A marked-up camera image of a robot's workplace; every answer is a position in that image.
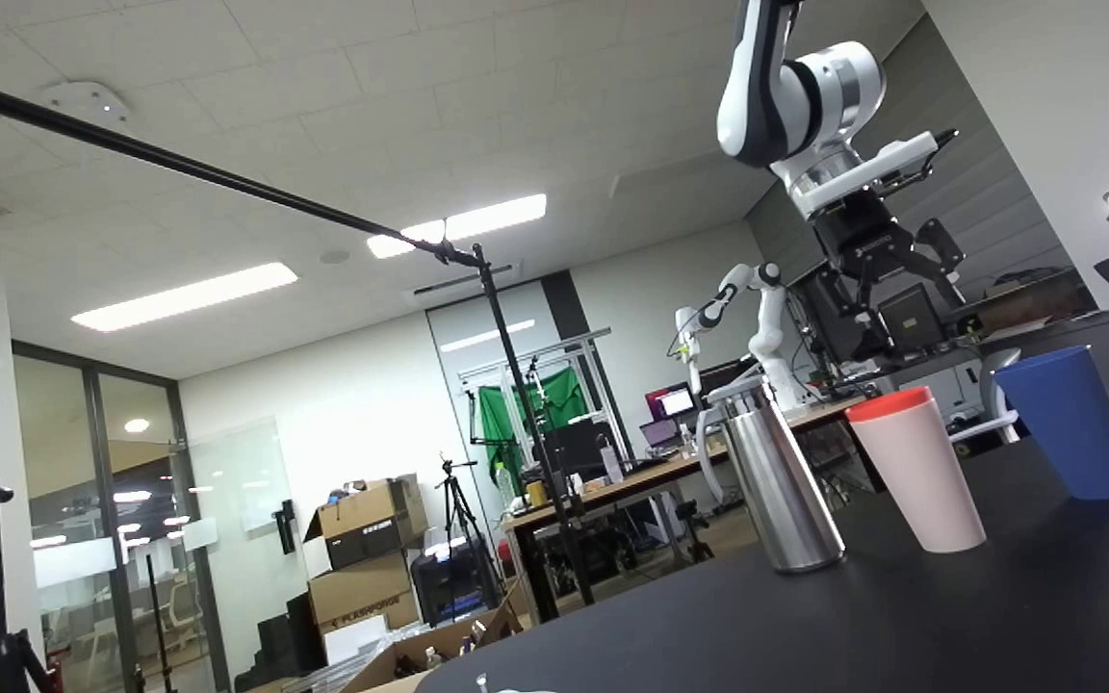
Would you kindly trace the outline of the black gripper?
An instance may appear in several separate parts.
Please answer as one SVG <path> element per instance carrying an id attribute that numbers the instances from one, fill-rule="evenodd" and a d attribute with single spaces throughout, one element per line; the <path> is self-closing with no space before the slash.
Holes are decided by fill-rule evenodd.
<path id="1" fill-rule="evenodd" d="M 937 286 L 944 304 L 963 316 L 963 247 L 940 221 L 901 227 L 878 194 L 850 194 L 811 215 L 823 263 L 797 286 L 819 349 L 833 362 L 866 362 L 895 349 L 891 327 L 870 292 L 896 271 Z"/>

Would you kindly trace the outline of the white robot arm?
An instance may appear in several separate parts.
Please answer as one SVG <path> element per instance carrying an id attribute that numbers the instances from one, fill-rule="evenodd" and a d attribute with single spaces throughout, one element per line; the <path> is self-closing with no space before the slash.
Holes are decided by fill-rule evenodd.
<path id="1" fill-rule="evenodd" d="M 747 166 L 792 162 L 842 148 L 883 105 L 878 59 L 833 41 L 789 59 L 802 0 L 745 0 L 739 39 L 718 105 L 718 143 Z"/>

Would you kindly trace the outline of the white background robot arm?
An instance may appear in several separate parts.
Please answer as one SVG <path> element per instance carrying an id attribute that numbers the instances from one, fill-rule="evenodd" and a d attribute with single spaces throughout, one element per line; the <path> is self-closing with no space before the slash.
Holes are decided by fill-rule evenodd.
<path id="1" fill-rule="evenodd" d="M 891 327 L 870 292 L 896 271 L 932 281 L 949 304 L 968 304 L 963 290 L 956 286 L 963 249 L 940 221 L 924 221 L 917 232 L 908 232 L 878 194 L 850 194 L 819 209 L 807 221 L 807 232 L 823 249 L 819 281 L 827 304 L 864 327 L 864 344 L 850 349 L 850 360 L 873 360 L 891 349 Z M 792 367 L 780 360 L 786 286 L 777 263 L 734 263 L 705 304 L 674 311 L 670 356 L 684 367 L 693 398 L 710 398 L 710 385 L 697 370 L 697 336 L 714 331 L 745 292 L 754 298 L 754 331 L 745 344 L 750 372 L 780 411 L 811 407 L 816 392 L 802 385 Z"/>

